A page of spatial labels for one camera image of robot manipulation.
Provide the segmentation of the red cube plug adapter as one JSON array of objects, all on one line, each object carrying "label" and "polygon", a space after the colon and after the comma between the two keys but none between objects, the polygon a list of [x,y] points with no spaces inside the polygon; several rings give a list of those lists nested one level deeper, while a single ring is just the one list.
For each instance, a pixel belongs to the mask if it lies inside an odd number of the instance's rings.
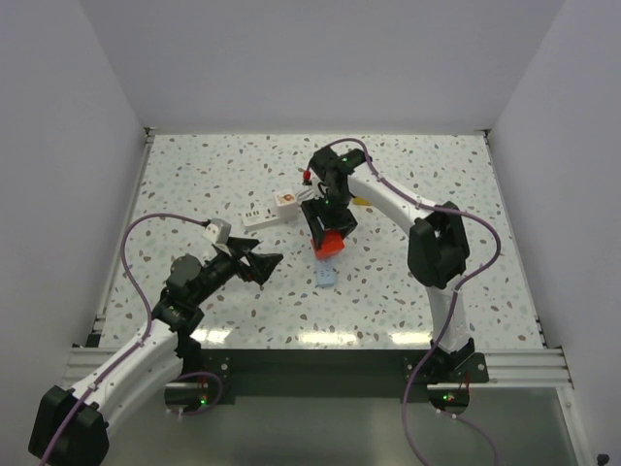
[{"label": "red cube plug adapter", "polygon": [[314,255],[318,260],[326,260],[338,255],[345,247],[343,237],[336,230],[325,232],[323,242],[318,246],[315,241],[311,241]]}]

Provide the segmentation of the yellow cube plug adapter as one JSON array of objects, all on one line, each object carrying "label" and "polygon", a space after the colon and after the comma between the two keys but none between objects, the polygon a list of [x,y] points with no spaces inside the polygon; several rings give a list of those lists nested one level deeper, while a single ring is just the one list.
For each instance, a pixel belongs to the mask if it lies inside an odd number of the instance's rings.
[{"label": "yellow cube plug adapter", "polygon": [[352,203],[357,206],[371,206],[371,203],[363,198],[354,197]]}]

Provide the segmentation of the white power strip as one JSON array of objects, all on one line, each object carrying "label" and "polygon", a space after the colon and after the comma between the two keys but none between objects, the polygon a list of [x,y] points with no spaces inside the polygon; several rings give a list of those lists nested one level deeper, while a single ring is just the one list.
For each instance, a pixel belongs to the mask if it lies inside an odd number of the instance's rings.
[{"label": "white power strip", "polygon": [[247,231],[256,231],[268,227],[273,227],[294,220],[298,213],[291,215],[279,214],[274,209],[259,208],[241,214],[242,224]]}]

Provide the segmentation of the white cube plug adapter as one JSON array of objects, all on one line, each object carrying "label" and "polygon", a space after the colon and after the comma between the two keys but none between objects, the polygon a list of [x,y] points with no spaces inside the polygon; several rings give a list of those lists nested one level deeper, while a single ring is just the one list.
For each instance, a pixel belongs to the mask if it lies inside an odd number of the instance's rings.
[{"label": "white cube plug adapter", "polygon": [[291,219],[298,215],[298,200],[292,189],[274,192],[275,213],[280,219]]}]

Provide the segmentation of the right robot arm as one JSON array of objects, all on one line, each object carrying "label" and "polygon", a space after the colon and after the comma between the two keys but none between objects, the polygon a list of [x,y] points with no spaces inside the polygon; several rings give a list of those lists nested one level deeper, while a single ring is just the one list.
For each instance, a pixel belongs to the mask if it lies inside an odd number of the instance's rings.
[{"label": "right robot arm", "polygon": [[455,381],[467,369],[474,354],[474,340],[465,322],[463,299],[453,296],[466,270],[470,248],[462,219],[452,214],[457,207],[447,202],[427,212],[425,200],[399,187],[391,188],[372,173],[362,150],[338,155],[330,148],[316,151],[304,173],[303,184],[315,196],[301,204],[311,233],[315,255],[324,259],[344,247],[344,239],[357,221],[349,209],[355,197],[370,202],[408,235],[407,265],[425,286],[433,320],[430,356],[435,375]]}]

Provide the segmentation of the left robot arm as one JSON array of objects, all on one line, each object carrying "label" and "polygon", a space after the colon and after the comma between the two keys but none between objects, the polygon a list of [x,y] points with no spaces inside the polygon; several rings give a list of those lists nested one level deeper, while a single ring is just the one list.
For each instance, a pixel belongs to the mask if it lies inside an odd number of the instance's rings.
[{"label": "left robot arm", "polygon": [[83,379],[43,396],[28,444],[43,465],[99,465],[127,418],[156,391],[201,369],[192,334],[201,304],[233,278],[264,284],[283,259],[256,253],[256,239],[231,237],[212,259],[177,258],[147,321],[121,349]]}]

